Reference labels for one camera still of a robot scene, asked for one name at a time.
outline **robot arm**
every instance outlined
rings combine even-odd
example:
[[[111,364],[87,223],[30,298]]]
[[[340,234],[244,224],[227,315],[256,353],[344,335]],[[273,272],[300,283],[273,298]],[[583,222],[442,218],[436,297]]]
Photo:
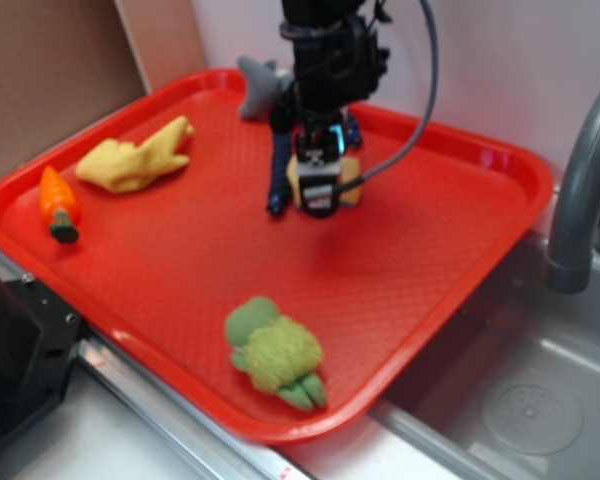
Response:
[[[299,132],[293,146],[298,156],[298,178],[303,209],[315,217],[328,217],[338,208],[338,195],[310,198],[305,192],[332,187],[340,173],[340,157],[347,149],[349,103],[366,99],[386,73],[389,50],[379,48],[373,22],[388,22],[376,0],[371,23],[357,14],[365,0],[282,0],[283,38],[293,43],[295,81],[273,108],[274,135],[272,188],[268,210],[282,212],[289,195],[281,170],[286,168],[289,142],[295,124]]]

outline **plastic tray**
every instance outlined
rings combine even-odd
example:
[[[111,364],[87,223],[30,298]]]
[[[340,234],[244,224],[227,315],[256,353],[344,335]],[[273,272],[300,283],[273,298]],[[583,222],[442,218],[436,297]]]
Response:
[[[195,74],[143,98],[0,182],[0,248],[90,324],[240,435],[309,439],[362,414],[534,222],[553,181],[516,147],[432,124],[418,147],[327,220],[265,211],[266,122],[244,122],[242,76]],[[417,120],[355,105],[363,170]],[[191,164],[141,192],[78,181],[76,162],[107,137],[141,142],[184,114]],[[56,243],[38,213],[51,164],[82,207],[80,240]],[[320,339],[329,405],[304,413],[255,391],[230,364],[223,326],[271,297]]]

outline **drain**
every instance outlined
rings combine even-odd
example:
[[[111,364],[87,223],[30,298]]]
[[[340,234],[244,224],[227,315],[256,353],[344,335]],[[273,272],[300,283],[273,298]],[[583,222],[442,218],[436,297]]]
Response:
[[[571,445],[582,429],[582,410],[565,389],[539,378],[516,377],[492,385],[482,415],[504,446],[529,455],[548,455]]]

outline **brown wall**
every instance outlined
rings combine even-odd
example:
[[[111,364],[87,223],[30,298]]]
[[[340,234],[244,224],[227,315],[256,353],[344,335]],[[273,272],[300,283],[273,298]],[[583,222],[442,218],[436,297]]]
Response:
[[[0,0],[0,177],[143,94],[113,0]]]

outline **tray rim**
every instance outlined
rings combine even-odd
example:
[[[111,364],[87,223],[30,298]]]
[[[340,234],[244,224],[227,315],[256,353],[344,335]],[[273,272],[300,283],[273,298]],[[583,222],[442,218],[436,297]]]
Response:
[[[142,112],[146,116],[151,111],[159,111],[165,108],[164,102],[172,104],[179,101],[183,96],[202,90],[229,89],[243,91],[244,88],[243,77],[234,69],[218,69],[194,73],[162,87],[153,94],[147,95],[118,112],[105,117],[83,132],[34,158],[25,166],[2,178],[0,180],[0,211],[2,211],[1,207],[4,207],[5,202],[9,201],[9,198],[18,198],[23,192],[31,188],[31,179],[38,178],[42,168],[50,160],[58,160],[54,163],[58,168],[69,167],[74,163],[74,160],[66,155],[67,152],[73,151],[78,146],[88,151],[97,142],[106,138],[106,136],[111,136],[111,133],[115,133],[116,131],[118,134],[124,133],[134,123],[138,124],[142,121],[136,118],[134,122],[134,117],[139,112]],[[368,118],[382,115],[384,119],[389,118],[392,124],[397,125],[403,130],[405,127],[415,128],[417,124],[415,117],[368,104],[353,105],[352,110],[354,112],[364,112]],[[366,120],[361,121],[361,127],[373,130],[373,122],[367,122]],[[466,291],[466,284],[471,283],[475,286],[480,284],[531,227],[536,218],[546,208],[553,195],[553,177],[548,165],[538,155],[528,150],[435,122],[429,124],[423,136],[423,141],[426,141],[427,138],[429,141],[436,141],[436,138],[438,141],[440,138],[452,138],[453,142],[464,142],[473,148],[490,149],[494,152],[499,152],[502,155],[502,165],[493,170],[501,171],[522,185],[528,197],[526,209],[521,215],[516,217],[514,222],[507,226],[507,229],[499,237],[494,239],[479,260],[469,270],[464,272],[462,281],[456,284],[445,295],[444,299],[422,319],[418,324],[418,328],[403,339],[400,344],[401,347],[387,356],[377,373],[348,402],[331,411],[328,417],[320,416],[318,420],[314,417],[309,417],[307,420],[293,423],[264,423],[253,419],[237,411],[228,403],[217,401],[217,395],[214,394],[210,387],[190,374],[187,374],[187,372],[182,371],[181,367],[170,364],[168,359],[163,358],[162,355],[158,355],[156,352],[142,345],[122,345],[115,342],[111,338],[111,335],[107,334],[110,332],[101,333],[167,383],[187,385],[188,388],[182,389],[184,391],[180,391],[180,393],[189,401],[192,401],[192,403],[196,403],[192,400],[192,397],[204,394],[208,398],[202,399],[202,403],[198,403],[197,405],[226,428],[237,434],[267,444],[285,444],[315,438],[349,424],[364,414],[382,394],[391,380],[405,368],[408,361],[422,348],[423,343],[414,342],[413,337],[418,334],[421,335],[421,330],[423,329],[427,330],[427,337],[430,337],[432,335],[431,332],[435,334],[446,323],[446,319],[455,312],[470,293]],[[514,161],[507,162],[507,157],[512,158]],[[82,307],[80,311],[85,318],[89,318],[90,313],[97,313],[90,306],[90,303],[93,303],[93,299],[79,291],[68,291],[69,289],[62,285],[61,279],[56,278],[57,275],[54,274],[51,268],[41,264],[26,248],[6,235],[1,229],[0,249],[23,268],[30,269],[32,273],[47,283],[69,301],[69,303],[79,304]],[[140,352],[143,355],[142,360],[139,359]]]

